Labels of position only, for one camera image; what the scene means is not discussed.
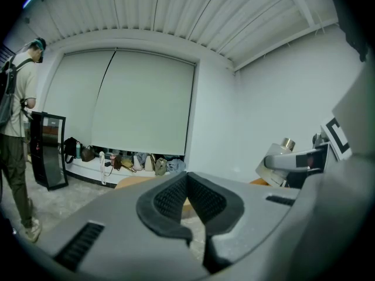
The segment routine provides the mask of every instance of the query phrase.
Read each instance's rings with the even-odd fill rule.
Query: person
[[[27,51],[15,56],[13,64],[18,66],[27,59],[31,62],[22,66],[16,76],[16,88],[13,96],[12,115],[8,123],[0,129],[0,165],[9,187],[12,190],[21,223],[25,227],[27,238],[36,242],[42,231],[42,225],[32,216],[32,201],[28,197],[25,170],[26,160],[23,152],[23,106],[34,108],[36,103],[36,63],[40,62],[46,49],[46,41],[37,38],[32,41]]]

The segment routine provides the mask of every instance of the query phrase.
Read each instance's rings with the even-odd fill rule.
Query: white t-shirt
[[[17,54],[13,60],[13,64],[18,66],[26,59],[31,59],[27,51]],[[36,82],[36,63],[27,63],[17,72],[16,89],[13,98],[13,113],[8,123],[0,129],[0,133],[18,138],[25,137],[25,129],[23,127],[24,114],[21,112],[20,101],[28,98],[36,99]]]

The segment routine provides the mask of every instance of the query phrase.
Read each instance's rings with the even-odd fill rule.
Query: olive pants
[[[25,228],[29,228],[32,221],[25,180],[26,162],[22,138],[0,134],[0,166],[12,190],[21,223]]]

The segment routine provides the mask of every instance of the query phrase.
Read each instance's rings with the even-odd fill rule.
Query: concrete floor
[[[4,214],[10,219],[12,226],[21,235],[24,235],[12,192],[4,176],[3,181],[1,208]],[[96,197],[113,190],[69,176],[68,181],[69,186],[67,187],[55,191],[47,191],[45,187],[35,182],[31,164],[27,163],[26,165],[28,194],[34,203],[35,217],[43,225],[40,238],[79,208],[85,206]],[[197,216],[182,219],[181,224],[192,230],[194,239],[190,244],[190,250],[199,261],[202,261],[205,240],[204,225]]]

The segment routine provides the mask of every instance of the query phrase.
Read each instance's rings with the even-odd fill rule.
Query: black vent slot
[[[67,269],[75,271],[103,229],[102,225],[88,222],[55,257],[55,260]]]
[[[280,197],[280,196],[268,196],[265,199],[267,201],[271,201],[271,202],[275,202],[275,203],[283,204],[283,205],[287,205],[287,206],[292,206],[294,201],[295,201],[294,199],[284,198],[284,197]]]

